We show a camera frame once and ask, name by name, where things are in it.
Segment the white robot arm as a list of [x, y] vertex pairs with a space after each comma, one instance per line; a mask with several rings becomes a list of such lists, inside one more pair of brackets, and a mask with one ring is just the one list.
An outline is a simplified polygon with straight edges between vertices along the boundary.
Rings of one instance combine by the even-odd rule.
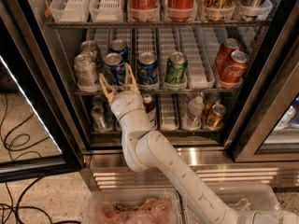
[[99, 82], [121, 126], [121, 146], [129, 168], [135, 172], [158, 168], [202, 224], [299, 224], [299, 216], [288, 211], [236, 211], [224, 203], [168, 139], [151, 127], [130, 64], [125, 65], [123, 91], [116, 91], [104, 75]]

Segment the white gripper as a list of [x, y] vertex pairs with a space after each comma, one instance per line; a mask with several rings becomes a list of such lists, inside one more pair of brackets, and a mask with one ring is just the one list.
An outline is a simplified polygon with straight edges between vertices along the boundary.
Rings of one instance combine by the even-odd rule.
[[143, 99], [139, 93], [133, 70], [129, 63], [125, 64], [125, 89], [129, 91], [117, 93], [103, 74], [99, 75], [99, 82], [104, 95], [110, 102], [111, 111], [117, 119], [122, 119], [126, 116], [137, 119], [146, 117]]

